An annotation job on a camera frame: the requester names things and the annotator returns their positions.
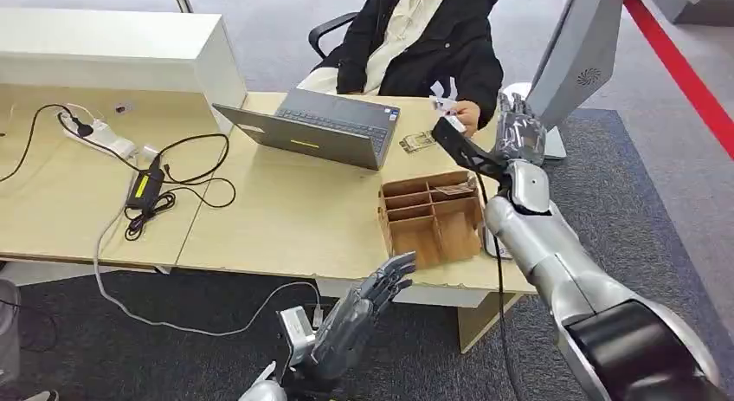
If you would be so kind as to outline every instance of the ventilation grille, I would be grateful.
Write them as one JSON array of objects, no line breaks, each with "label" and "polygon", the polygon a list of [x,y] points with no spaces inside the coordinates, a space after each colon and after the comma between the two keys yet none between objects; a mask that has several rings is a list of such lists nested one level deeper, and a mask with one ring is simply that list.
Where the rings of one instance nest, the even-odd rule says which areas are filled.
[{"label": "ventilation grille", "polygon": [[596,84],[600,77],[602,77],[602,71],[597,68],[588,68],[584,69],[583,72],[576,77],[576,83],[582,87],[587,87],[589,85]]}]

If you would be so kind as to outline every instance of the wooden desk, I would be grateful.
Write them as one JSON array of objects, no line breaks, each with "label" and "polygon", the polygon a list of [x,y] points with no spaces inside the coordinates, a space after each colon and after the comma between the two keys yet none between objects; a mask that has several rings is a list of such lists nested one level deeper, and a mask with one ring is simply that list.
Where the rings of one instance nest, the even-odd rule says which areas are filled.
[{"label": "wooden desk", "polygon": [[[250,93],[244,107],[273,113],[284,94]],[[382,183],[455,171],[458,166],[439,147],[408,155],[398,141],[430,129],[436,112],[426,99],[363,97],[401,108],[396,133],[380,172],[321,158],[258,146],[233,130],[231,151],[218,177],[237,187],[237,200],[225,211],[202,207],[178,258],[183,268],[315,278],[322,294],[341,296],[353,282],[387,257],[377,221]],[[494,130],[476,137],[493,145]],[[488,189],[496,184],[487,180]],[[224,200],[214,186],[207,199]],[[504,266],[505,309],[521,294],[534,293],[517,266]],[[472,260],[422,270],[399,301],[459,307],[460,347],[466,352],[498,319],[498,273],[494,259]]]},{"label": "wooden desk", "polygon": [[[0,86],[0,175],[15,168],[26,146],[31,117],[47,103],[73,102],[98,115],[119,135],[163,148],[195,134],[217,132],[206,100],[199,94],[104,89]],[[132,110],[116,114],[116,104]],[[11,105],[15,103],[8,124]],[[88,122],[83,111],[74,111]],[[102,226],[119,210],[132,170],[63,135],[57,110],[39,115],[25,163],[0,184],[0,259],[11,261],[90,262]],[[201,140],[167,154],[178,177],[210,168],[222,150],[221,140]],[[206,186],[197,189],[203,193]],[[110,265],[174,265],[199,207],[189,192],[177,194],[176,207],[156,217],[136,242],[124,238],[127,221],[103,242],[103,262]]]}]

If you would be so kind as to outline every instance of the white shirt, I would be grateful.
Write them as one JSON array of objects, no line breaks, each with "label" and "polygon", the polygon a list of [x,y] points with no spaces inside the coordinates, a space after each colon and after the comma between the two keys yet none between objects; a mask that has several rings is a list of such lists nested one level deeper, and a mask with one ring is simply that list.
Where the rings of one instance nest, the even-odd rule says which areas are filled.
[{"label": "white shirt", "polygon": [[[443,0],[400,0],[393,10],[385,31],[383,44],[367,61],[367,82],[364,94],[377,95],[385,72],[393,59],[417,42],[428,26]],[[336,68],[318,68],[311,72],[299,85],[301,89],[335,94],[337,92]]]}]

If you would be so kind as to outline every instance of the robotic arm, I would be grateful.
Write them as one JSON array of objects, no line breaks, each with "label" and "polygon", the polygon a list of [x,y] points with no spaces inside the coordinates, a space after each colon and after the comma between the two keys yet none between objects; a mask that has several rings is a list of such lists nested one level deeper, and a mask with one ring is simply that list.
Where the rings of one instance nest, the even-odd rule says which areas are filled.
[{"label": "robotic arm", "polygon": [[498,135],[484,152],[443,119],[434,138],[457,164],[499,181],[486,227],[510,250],[550,309],[557,346],[592,400],[726,400],[716,364],[667,307],[611,278],[591,260],[550,199],[545,129],[519,97],[500,95]]},{"label": "robotic arm", "polygon": [[[485,152],[440,118],[432,134],[456,163],[499,181],[485,224],[510,250],[550,310],[557,346],[593,401],[725,401],[716,364],[696,333],[667,307],[601,270],[551,201],[545,128],[518,96],[500,95],[498,136]],[[328,396],[359,359],[379,315],[411,284],[415,253],[390,258],[352,288],[314,333],[302,307],[279,313],[290,354],[241,401]]]}]

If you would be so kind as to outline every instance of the hand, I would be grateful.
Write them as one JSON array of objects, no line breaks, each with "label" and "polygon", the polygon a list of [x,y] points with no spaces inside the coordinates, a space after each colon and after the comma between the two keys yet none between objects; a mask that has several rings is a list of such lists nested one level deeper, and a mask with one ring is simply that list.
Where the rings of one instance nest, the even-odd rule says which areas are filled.
[{"label": "hand", "polygon": [[472,137],[480,127],[480,106],[470,100],[460,100],[451,108],[456,118],[467,128],[464,135]]}]

